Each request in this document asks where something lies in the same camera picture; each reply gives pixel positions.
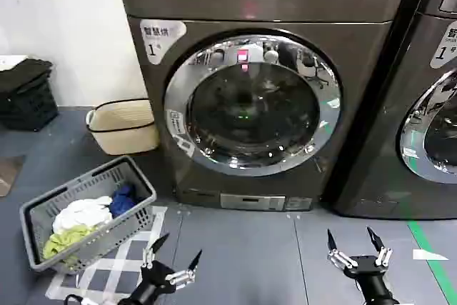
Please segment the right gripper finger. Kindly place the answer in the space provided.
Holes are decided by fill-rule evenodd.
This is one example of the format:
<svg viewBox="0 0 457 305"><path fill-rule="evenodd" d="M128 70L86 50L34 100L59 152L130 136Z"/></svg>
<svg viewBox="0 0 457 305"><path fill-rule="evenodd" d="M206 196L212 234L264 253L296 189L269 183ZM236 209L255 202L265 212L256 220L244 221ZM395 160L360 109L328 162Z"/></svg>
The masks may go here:
<svg viewBox="0 0 457 305"><path fill-rule="evenodd" d="M375 233L375 231L368 226L367 227L368 235L370 237L371 243L373 244L375 250L378 252L378 256L375 259L375 265L377 267L388 267L390 258L392 256L393 250L387 248L381 239L381 237Z"/></svg>
<svg viewBox="0 0 457 305"><path fill-rule="evenodd" d="M331 233L330 229L327 229L328 235L328 258L337 268L357 268L358 263L351 257L339 251Z"/></svg>

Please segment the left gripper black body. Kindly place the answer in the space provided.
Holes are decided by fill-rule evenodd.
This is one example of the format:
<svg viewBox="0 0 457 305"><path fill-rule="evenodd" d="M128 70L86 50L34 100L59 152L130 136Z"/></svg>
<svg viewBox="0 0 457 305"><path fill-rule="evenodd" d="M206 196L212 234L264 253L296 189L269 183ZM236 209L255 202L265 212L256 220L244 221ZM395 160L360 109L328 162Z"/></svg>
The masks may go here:
<svg viewBox="0 0 457 305"><path fill-rule="evenodd" d="M152 267L141 267L141 283L127 299L127 304L154 304L163 294L172 294L176 286L171 285L166 277L174 270L159 261L153 261Z"/></svg>

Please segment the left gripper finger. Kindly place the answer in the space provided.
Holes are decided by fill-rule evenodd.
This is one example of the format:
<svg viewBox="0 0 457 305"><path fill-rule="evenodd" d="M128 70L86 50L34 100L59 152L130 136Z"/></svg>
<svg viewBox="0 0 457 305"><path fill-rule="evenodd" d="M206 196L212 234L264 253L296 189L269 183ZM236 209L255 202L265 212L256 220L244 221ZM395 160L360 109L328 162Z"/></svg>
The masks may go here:
<svg viewBox="0 0 457 305"><path fill-rule="evenodd" d="M168 274L165 277L165 280L172 286L187 286L188 284L194 283L196 279L197 266L199 264L202 252L203 251L200 250L197 253L187 269Z"/></svg>
<svg viewBox="0 0 457 305"><path fill-rule="evenodd" d="M152 244L148 244L146 248L143 249L143 264L141 266L142 268L152 268L156 253L164 245L168 237L169 233L164 234L163 236L155 240Z"/></svg>

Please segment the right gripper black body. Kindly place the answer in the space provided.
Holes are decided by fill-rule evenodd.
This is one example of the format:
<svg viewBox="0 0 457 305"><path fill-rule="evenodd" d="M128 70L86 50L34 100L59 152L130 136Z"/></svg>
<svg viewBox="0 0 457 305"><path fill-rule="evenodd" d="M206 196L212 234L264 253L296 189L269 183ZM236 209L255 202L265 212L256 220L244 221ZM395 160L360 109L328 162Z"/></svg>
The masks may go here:
<svg viewBox="0 0 457 305"><path fill-rule="evenodd" d="M391 304L391 292L384 283L386 270L375 263L375 256L353 256L358 266L345 267L343 273L361 288L366 304Z"/></svg>

